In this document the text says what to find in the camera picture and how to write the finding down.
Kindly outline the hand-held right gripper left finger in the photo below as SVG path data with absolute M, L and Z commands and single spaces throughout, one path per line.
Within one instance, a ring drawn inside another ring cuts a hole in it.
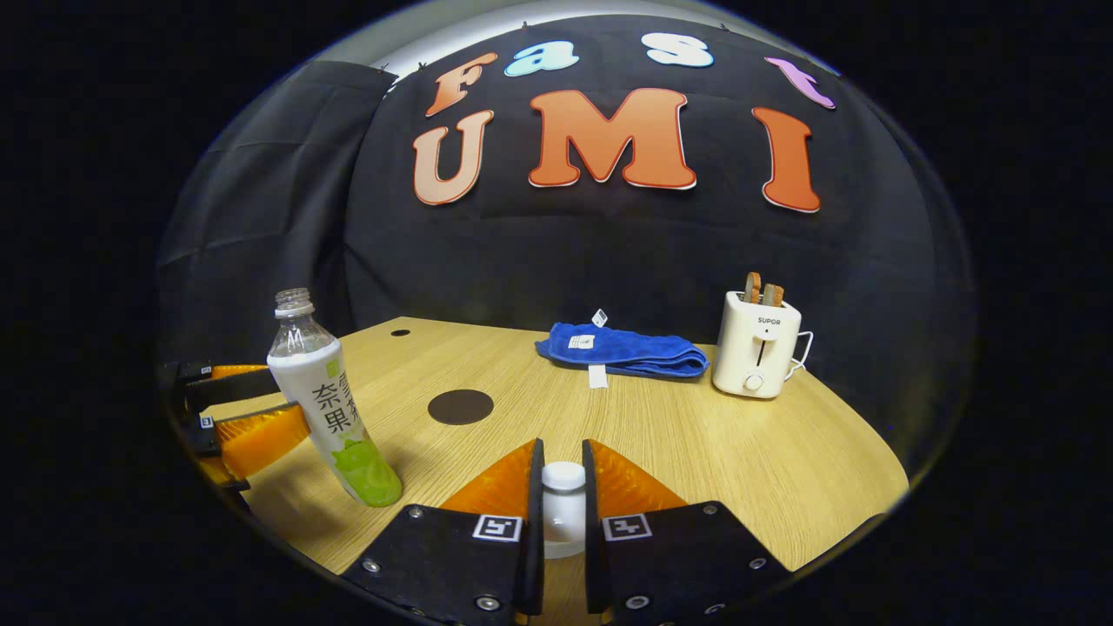
M 440 507 L 408 503 L 342 578 L 422 625 L 526 625 L 542 612 L 544 446 L 518 447 Z

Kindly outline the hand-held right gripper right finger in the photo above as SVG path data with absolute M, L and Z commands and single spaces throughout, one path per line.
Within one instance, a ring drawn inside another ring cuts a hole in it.
M 587 439 L 585 595 L 603 625 L 723 625 L 794 581 L 726 503 L 687 503 Z

